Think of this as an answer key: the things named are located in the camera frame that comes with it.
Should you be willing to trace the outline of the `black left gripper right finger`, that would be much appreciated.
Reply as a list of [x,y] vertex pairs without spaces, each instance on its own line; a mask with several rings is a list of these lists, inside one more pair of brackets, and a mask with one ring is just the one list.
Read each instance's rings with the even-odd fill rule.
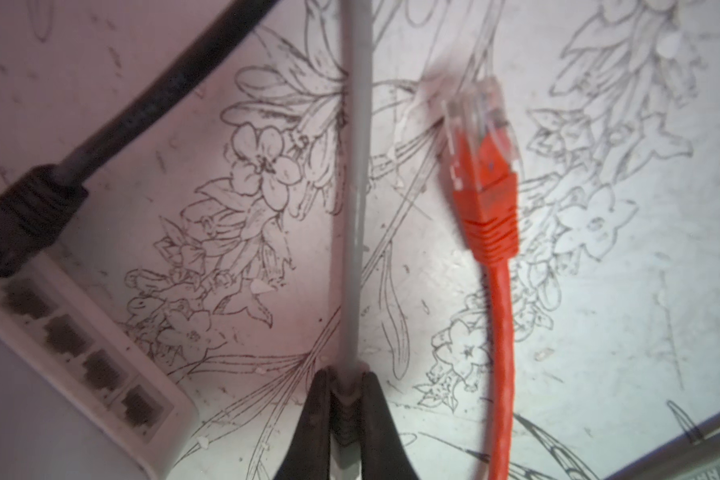
[[362,479],[418,480],[375,373],[362,375],[359,411]]

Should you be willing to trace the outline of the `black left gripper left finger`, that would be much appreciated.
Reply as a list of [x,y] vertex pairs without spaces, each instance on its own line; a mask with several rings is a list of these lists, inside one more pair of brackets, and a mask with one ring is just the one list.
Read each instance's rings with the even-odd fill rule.
[[331,372],[318,371],[311,382],[296,429],[274,480],[330,478]]

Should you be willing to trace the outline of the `white network switch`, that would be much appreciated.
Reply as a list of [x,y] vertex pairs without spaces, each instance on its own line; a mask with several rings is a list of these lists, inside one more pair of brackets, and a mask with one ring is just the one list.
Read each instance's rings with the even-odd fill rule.
[[165,479],[198,423],[48,257],[0,279],[0,479]]

